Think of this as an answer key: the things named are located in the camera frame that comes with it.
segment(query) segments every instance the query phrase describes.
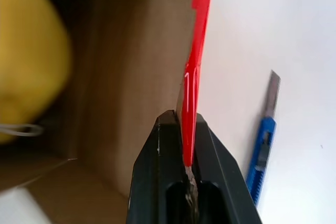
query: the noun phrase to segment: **white surface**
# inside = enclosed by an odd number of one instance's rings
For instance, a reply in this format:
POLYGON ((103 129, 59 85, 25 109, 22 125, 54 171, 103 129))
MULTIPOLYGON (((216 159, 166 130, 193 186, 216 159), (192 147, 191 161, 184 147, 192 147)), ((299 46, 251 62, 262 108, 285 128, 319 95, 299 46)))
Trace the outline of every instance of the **white surface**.
POLYGON ((46 215, 23 188, 0 194, 1 224, 51 224, 46 215))
POLYGON ((271 69, 277 129, 264 224, 336 223, 335 0, 212 0, 198 111, 246 174, 271 69))

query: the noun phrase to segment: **yellow ball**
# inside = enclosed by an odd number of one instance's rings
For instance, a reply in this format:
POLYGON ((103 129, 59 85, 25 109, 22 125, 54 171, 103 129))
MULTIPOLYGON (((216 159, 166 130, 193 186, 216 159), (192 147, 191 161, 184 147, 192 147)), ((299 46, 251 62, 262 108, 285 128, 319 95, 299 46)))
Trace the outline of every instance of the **yellow ball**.
MULTIPOLYGON (((49 0, 0 0, 0 123, 38 117, 64 87, 70 54, 49 0)), ((0 144, 12 139, 0 133, 0 144)))

